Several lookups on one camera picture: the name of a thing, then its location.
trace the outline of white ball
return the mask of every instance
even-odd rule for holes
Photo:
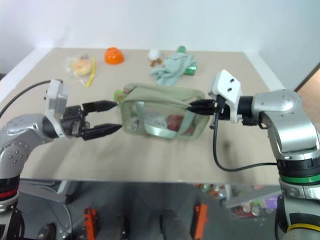
[[[151,49],[148,53],[150,61],[154,61],[160,58],[161,52],[158,49]]]

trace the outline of white wall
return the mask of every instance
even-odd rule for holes
[[[304,59],[286,59],[319,31],[319,0],[2,0],[0,59],[5,69],[17,64],[18,55],[37,47],[116,46],[129,49],[176,49],[260,52],[282,80],[289,64],[299,72],[315,65],[310,43]],[[313,21],[306,12],[310,11]],[[7,26],[10,21],[14,27]],[[279,34],[290,28],[287,35]],[[287,39],[291,47],[281,50]],[[10,56],[9,51],[18,49]]]

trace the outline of gray floor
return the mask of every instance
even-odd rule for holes
[[[75,200],[67,207],[73,228],[84,223],[83,211],[97,209],[101,230],[98,239],[112,239],[110,229],[117,216],[130,219],[132,240],[162,240],[159,216],[164,209],[174,209],[188,228],[191,227],[196,203],[208,205],[208,223],[204,240],[273,240],[274,217],[233,219],[231,211],[218,200],[185,183],[81,182]],[[18,208],[25,220],[25,237],[35,238],[45,224],[55,222],[58,239],[68,235],[69,221],[61,203],[21,194]]]

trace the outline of green zipper pouch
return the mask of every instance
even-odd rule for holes
[[[130,83],[123,92],[122,127],[129,134],[195,140],[208,123],[209,116],[187,110],[205,98],[199,90]]]

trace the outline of yellow ring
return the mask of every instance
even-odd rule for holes
[[[288,227],[286,232],[289,232],[292,229],[311,229],[320,232],[320,226],[312,225],[312,224],[305,224],[305,223],[296,223],[292,224]]]

